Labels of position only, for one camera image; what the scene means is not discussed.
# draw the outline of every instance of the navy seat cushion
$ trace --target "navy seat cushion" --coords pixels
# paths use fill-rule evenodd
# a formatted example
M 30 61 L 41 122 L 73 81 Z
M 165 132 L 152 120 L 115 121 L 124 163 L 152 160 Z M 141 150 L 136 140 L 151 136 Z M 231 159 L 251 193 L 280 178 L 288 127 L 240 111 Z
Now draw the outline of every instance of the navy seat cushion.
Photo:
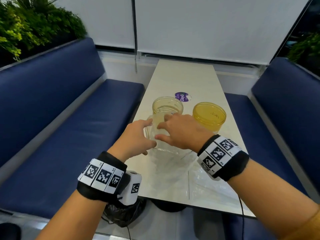
M 0 167 L 104 72 L 91 38 L 0 71 Z
M 320 80 L 277 57 L 252 93 L 320 192 Z
M 77 178 L 126 128 L 144 87 L 109 80 L 0 187 L 0 208 L 51 218 L 76 189 Z
M 226 99 L 241 133 L 250 158 L 307 194 L 266 125 L 247 96 L 228 94 Z M 226 240 L 241 240 L 242 217 L 223 214 Z M 245 218 L 245 239 L 276 239 L 262 223 Z

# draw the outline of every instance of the hand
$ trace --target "hand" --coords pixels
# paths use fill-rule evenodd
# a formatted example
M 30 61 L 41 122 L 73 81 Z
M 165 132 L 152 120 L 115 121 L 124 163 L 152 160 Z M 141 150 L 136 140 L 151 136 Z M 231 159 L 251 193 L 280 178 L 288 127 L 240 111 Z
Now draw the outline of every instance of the hand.
M 181 149 L 191 149 L 198 153 L 202 146 L 214 134 L 200 125 L 191 115 L 178 113 L 166 114 L 165 122 L 158 125 L 158 129 L 165 129 L 170 136 L 158 134 L 154 138 L 164 141 L 171 146 Z
M 147 155 L 147 150 L 154 148 L 157 142 L 144 136 L 143 128 L 150 126 L 152 119 L 138 120 L 128 124 L 120 138 L 108 150 L 108 153 L 125 162 L 139 154 Z

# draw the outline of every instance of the left hand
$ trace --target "left hand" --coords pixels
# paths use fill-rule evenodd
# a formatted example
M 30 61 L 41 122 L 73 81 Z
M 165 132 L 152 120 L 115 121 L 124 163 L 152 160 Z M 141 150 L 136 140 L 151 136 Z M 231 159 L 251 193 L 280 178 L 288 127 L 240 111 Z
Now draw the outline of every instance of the left hand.
M 120 138 L 108 150 L 108 153 L 125 162 L 139 154 L 147 155 L 147 150 L 154 148 L 157 142 L 144 136 L 143 129 L 152 124 L 152 119 L 137 120 L 128 124 Z

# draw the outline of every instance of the person's forearm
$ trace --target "person's forearm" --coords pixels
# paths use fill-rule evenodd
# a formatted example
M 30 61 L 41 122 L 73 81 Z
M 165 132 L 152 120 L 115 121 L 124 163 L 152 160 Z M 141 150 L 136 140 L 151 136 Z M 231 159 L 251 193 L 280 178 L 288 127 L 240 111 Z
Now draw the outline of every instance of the person's forearm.
M 319 210 L 310 198 L 253 160 L 228 184 L 278 238 L 302 226 Z
M 105 202 L 89 200 L 76 190 L 36 240 L 91 240 L 105 206 Z

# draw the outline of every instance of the bench backrest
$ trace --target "bench backrest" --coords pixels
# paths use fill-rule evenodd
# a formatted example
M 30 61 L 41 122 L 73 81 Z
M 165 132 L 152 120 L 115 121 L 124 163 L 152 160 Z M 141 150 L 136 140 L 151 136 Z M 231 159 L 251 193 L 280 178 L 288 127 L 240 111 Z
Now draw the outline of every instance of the bench backrest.
M 277 57 L 252 93 L 320 192 L 320 80 Z
M 0 71 L 0 167 L 103 73 L 90 38 Z

